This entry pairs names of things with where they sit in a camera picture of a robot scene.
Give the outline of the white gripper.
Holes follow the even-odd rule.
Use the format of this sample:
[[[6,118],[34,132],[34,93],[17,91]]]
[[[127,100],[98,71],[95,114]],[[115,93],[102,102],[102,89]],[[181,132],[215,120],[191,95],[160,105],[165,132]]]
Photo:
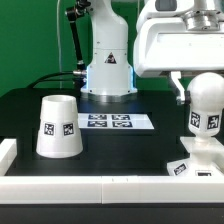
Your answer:
[[[218,31],[188,31],[181,18],[149,19],[134,42],[133,65],[136,74],[145,78],[171,71],[176,102],[184,105],[181,72],[224,70],[224,23]]]

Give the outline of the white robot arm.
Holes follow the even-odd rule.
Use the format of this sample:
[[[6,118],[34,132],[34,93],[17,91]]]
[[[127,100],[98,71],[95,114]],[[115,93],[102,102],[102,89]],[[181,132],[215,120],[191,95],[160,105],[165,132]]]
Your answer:
[[[127,60],[128,25],[111,0],[89,0],[93,57],[82,92],[100,101],[137,91],[133,76],[169,77],[177,102],[189,94],[179,79],[203,71],[224,70],[222,0],[144,0],[136,23],[133,62]]]

